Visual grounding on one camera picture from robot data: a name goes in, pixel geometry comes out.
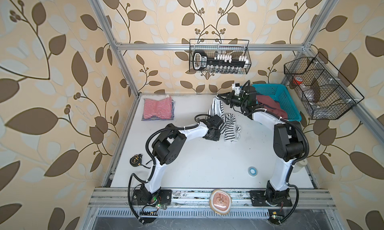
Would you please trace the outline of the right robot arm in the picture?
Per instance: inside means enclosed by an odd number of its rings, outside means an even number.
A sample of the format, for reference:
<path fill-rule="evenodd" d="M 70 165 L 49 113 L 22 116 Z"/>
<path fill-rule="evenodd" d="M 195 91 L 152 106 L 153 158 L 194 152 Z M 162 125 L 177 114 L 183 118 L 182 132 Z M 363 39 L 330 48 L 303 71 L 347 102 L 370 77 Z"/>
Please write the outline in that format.
<path fill-rule="evenodd" d="M 290 177 L 296 163 L 309 155 L 309 142 L 298 121 L 289 121 L 286 111 L 278 101 L 269 96 L 258 94 L 246 87 L 218 94 L 217 98 L 230 108 L 240 108 L 240 113 L 273 131 L 273 149 L 276 160 L 272 177 L 267 182 L 264 195 L 255 196 L 255 200 L 271 207 L 283 207 L 290 197 L 290 189 L 295 189 L 296 199 L 291 210 L 284 216 L 273 213 L 269 222 L 282 225 L 294 213 L 299 203 L 299 188 L 290 183 Z"/>

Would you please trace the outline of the black white striped tank top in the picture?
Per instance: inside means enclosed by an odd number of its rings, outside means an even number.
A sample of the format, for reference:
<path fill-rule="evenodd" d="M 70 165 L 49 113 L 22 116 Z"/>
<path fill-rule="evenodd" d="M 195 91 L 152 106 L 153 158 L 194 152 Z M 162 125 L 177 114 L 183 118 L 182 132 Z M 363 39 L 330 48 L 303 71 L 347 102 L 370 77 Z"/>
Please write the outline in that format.
<path fill-rule="evenodd" d="M 241 137 L 241 126 L 238 125 L 234 114 L 225 113 L 223 102 L 218 96 L 213 98 L 211 107 L 208 110 L 209 116 L 218 115 L 223 123 L 220 126 L 221 135 L 224 136 L 225 142 L 237 142 Z"/>

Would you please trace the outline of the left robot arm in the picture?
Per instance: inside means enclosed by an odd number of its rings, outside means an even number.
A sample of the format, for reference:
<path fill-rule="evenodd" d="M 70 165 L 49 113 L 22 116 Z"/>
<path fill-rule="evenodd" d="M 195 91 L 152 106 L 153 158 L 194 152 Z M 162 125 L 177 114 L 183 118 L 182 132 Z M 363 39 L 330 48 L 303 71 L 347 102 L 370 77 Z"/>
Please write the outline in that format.
<path fill-rule="evenodd" d="M 131 184 L 133 180 L 138 181 L 140 200 L 144 207 L 158 207 L 161 204 L 161 182 L 165 174 L 166 167 L 179 156 L 184 144 L 187 141 L 203 138 L 211 141 L 218 141 L 221 135 L 223 119 L 218 116 L 199 114 L 195 116 L 194 125 L 177 127 L 168 124 L 165 128 L 157 130 L 149 136 L 145 143 L 146 153 L 150 156 L 152 166 L 149 168 L 149 176 L 142 180 L 135 173 L 129 178 L 127 197 L 131 212 L 139 223 L 145 225 L 153 222 L 155 218 L 150 217 L 150 213 L 142 211 L 138 213 L 133 206 L 131 196 Z"/>

